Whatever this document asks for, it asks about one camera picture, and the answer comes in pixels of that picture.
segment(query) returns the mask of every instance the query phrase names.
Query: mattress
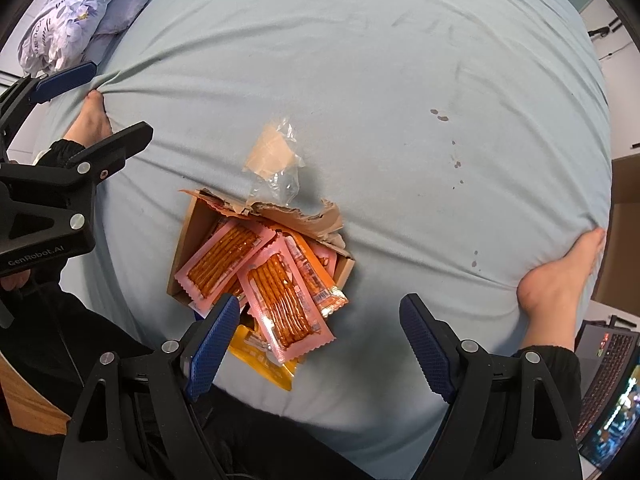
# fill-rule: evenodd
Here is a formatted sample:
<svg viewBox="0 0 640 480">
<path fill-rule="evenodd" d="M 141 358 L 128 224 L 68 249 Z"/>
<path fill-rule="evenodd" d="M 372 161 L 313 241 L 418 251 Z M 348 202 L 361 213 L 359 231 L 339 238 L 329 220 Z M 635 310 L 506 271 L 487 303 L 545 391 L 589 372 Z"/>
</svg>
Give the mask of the mattress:
<svg viewBox="0 0 640 480">
<path fill-rule="evenodd" d="M 114 130 L 146 121 L 154 140 L 100 186 L 97 247 L 63 287 L 149 344 L 193 320 L 165 294 L 190 199 L 178 190 L 244 198 L 263 124 L 290 117 L 306 161 L 293 205 L 340 206 L 351 303 L 292 392 L 231 355 L 216 383 L 377 478 L 411 477 L 446 407 L 400 299 L 417 292 L 458 336 L 510 354 L 526 328 L 519 280 L 607 226 L 604 82 L 566 0 L 152 0 L 90 86 Z M 88 88 L 51 103 L 38 150 Z"/>
</svg>

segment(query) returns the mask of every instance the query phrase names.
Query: illuminated screen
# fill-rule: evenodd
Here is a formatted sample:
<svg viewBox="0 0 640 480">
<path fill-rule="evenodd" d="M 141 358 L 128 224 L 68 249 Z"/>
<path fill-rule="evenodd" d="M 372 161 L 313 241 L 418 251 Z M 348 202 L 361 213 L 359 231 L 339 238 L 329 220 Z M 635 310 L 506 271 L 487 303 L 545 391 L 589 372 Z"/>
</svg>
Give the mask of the illuminated screen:
<svg viewBox="0 0 640 480">
<path fill-rule="evenodd" d="M 626 389 L 598 431 L 587 437 L 580 454 L 604 471 L 628 439 L 640 418 L 640 362 L 629 377 Z"/>
</svg>

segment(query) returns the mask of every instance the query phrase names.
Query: light blue bed sheet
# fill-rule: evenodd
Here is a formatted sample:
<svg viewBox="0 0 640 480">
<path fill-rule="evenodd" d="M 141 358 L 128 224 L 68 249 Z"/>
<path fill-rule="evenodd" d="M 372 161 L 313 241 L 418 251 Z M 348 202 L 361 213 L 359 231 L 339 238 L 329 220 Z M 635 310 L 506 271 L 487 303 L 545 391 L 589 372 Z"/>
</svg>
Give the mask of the light blue bed sheet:
<svg viewBox="0 0 640 480">
<path fill-rule="evenodd" d="M 147 121 L 154 140 L 101 186 L 96 250 L 63 284 L 153 344 L 193 319 L 165 294 L 189 202 L 177 190 L 244 198 L 263 124 L 290 117 L 306 161 L 295 205 L 342 209 L 351 303 L 291 393 L 232 356 L 216 383 L 377 478 L 411 477 L 445 409 L 400 299 L 418 292 L 461 338 L 508 354 L 521 277 L 607 225 L 604 82 L 566 0 L 152 0 L 92 87 L 115 130 Z M 38 149 L 86 92 L 52 102 Z"/>
</svg>

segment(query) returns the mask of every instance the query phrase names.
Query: open box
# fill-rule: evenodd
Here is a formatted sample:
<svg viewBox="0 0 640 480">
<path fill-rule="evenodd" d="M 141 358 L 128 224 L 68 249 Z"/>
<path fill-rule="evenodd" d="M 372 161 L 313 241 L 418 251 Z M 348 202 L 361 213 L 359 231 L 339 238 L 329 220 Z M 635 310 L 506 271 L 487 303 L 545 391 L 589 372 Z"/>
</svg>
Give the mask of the open box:
<svg viewBox="0 0 640 480">
<path fill-rule="evenodd" d="M 273 204 L 254 203 L 245 205 L 220 193 L 208 189 L 188 192 L 192 195 L 175 250 L 167 293 L 179 303 L 189 306 L 191 298 L 174 278 L 175 273 L 198 251 L 209 236 L 211 229 L 221 216 L 249 218 L 262 216 L 293 229 L 312 240 L 324 244 L 337 252 L 334 282 L 342 289 L 353 269 L 355 261 L 344 249 L 342 237 L 337 230 L 342 227 L 340 211 L 331 202 L 325 202 L 317 215 L 306 216 L 298 209 L 278 207 Z"/>
<path fill-rule="evenodd" d="M 640 154 L 611 165 L 607 246 L 591 299 L 640 316 Z"/>
</svg>

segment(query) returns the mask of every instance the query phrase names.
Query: silver bolt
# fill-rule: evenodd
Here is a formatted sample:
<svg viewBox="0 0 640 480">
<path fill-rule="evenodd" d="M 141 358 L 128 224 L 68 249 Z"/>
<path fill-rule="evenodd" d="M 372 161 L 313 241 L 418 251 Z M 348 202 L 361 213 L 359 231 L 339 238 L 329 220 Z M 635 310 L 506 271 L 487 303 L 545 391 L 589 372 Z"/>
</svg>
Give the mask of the silver bolt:
<svg viewBox="0 0 640 480">
<path fill-rule="evenodd" d="M 535 352 L 527 352 L 526 354 L 524 354 L 524 357 L 527 361 L 533 364 L 537 364 L 540 362 L 540 356 Z"/>
<path fill-rule="evenodd" d="M 81 162 L 78 164 L 78 173 L 84 175 L 87 171 L 91 169 L 91 165 L 88 162 Z"/>
<path fill-rule="evenodd" d="M 471 341 L 471 339 L 465 339 L 460 346 L 462 346 L 465 352 L 469 352 L 470 354 L 477 352 L 479 348 L 478 343 Z"/>
<path fill-rule="evenodd" d="M 178 344 L 177 341 L 174 341 L 173 339 L 169 339 L 169 341 L 165 341 L 164 343 L 162 343 L 162 351 L 165 354 L 171 354 L 172 352 L 175 352 L 178 349 L 178 346 L 180 346 Z"/>
<path fill-rule="evenodd" d="M 74 231 L 78 231 L 78 229 L 82 229 L 82 226 L 84 225 L 84 216 L 81 215 L 80 213 L 76 213 L 71 217 L 71 220 L 69 221 L 69 225 L 71 225 L 71 228 Z"/>
<path fill-rule="evenodd" d="M 111 363 L 113 360 L 115 359 L 115 355 L 113 355 L 113 352 L 105 352 L 104 354 L 102 354 L 100 356 L 100 362 L 103 365 L 108 365 L 109 363 Z"/>
</svg>

